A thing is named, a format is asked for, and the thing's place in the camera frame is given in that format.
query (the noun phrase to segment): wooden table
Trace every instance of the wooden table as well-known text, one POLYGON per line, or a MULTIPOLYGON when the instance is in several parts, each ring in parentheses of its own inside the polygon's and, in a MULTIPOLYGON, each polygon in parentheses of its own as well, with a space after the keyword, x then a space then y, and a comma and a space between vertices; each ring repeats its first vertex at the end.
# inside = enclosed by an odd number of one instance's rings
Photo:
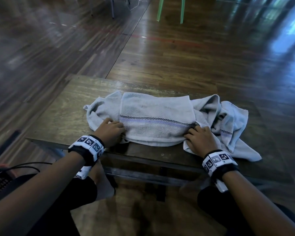
MULTIPOLYGON (((39 146, 57 152, 57 149, 67 149, 81 135, 91 133, 86 120, 85 104, 91 104, 97 97, 105 97, 115 90, 131 91, 154 95, 157 97, 179 97, 189 95, 190 99, 202 98, 198 93, 179 93, 171 90, 159 90, 154 87, 128 84, 109 79, 90 78, 81 75, 70 76, 72 80, 55 99, 49 108, 32 125, 27 139, 39 146)), ((260 153, 262 160, 248 162, 237 159, 241 172, 252 182, 293 183, 285 161, 269 136, 259 111, 253 102, 229 100, 240 108, 249 111, 249 119, 241 139, 260 153)), ((182 149, 182 144, 172 147, 151 147, 130 143, 115 147, 105 153, 108 157, 119 158, 132 162, 157 165, 204 173, 201 161, 182 149)), ((183 181, 168 177, 159 177, 136 171, 122 169, 105 169, 109 174, 122 177, 141 179, 147 182, 164 185, 181 185, 183 181)))

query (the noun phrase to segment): wristband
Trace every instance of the wristband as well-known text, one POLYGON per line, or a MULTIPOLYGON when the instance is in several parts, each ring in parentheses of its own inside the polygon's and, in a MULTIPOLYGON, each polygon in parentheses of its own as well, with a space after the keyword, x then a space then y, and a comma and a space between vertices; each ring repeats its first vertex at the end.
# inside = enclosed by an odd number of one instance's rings
POLYGON ((216 150, 206 155, 205 159, 203 160, 202 166, 211 177, 219 167, 228 164, 237 166, 237 163, 228 153, 222 150, 216 150))
POLYGON ((94 135, 84 135, 68 148, 68 152, 75 151, 85 160, 85 166, 93 166, 94 162, 103 154, 104 144, 94 135))

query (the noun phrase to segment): purple stripe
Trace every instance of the purple stripe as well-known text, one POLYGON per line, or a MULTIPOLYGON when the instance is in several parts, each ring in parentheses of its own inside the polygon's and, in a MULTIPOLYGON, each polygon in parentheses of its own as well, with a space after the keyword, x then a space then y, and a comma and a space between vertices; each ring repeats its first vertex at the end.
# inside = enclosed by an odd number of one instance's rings
POLYGON ((128 119, 128 118, 120 118, 121 122, 146 122, 146 123, 161 123, 161 124, 166 124, 174 127, 183 127, 183 128, 188 128, 189 126, 181 125, 178 123, 173 123, 173 122, 167 122, 167 121, 161 121, 161 120, 146 120, 146 119, 128 119))

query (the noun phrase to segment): white cable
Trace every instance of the white cable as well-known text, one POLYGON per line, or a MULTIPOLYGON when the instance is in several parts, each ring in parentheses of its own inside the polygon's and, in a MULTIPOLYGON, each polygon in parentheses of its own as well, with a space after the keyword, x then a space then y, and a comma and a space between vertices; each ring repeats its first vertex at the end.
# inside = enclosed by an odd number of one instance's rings
POLYGON ((134 8, 137 8, 138 6, 139 6, 139 4, 140 4, 140 2, 141 1, 147 1, 147 0, 138 0, 138 4, 134 7, 134 8))

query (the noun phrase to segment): left hand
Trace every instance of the left hand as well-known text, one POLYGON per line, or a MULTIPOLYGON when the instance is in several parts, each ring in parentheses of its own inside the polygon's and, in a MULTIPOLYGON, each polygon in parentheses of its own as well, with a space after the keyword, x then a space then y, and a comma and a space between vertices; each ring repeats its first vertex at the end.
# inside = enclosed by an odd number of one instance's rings
POLYGON ((106 118, 94 135, 101 139, 105 147, 112 147, 121 141, 121 134, 125 131, 124 124, 119 121, 113 121, 111 118, 106 118))

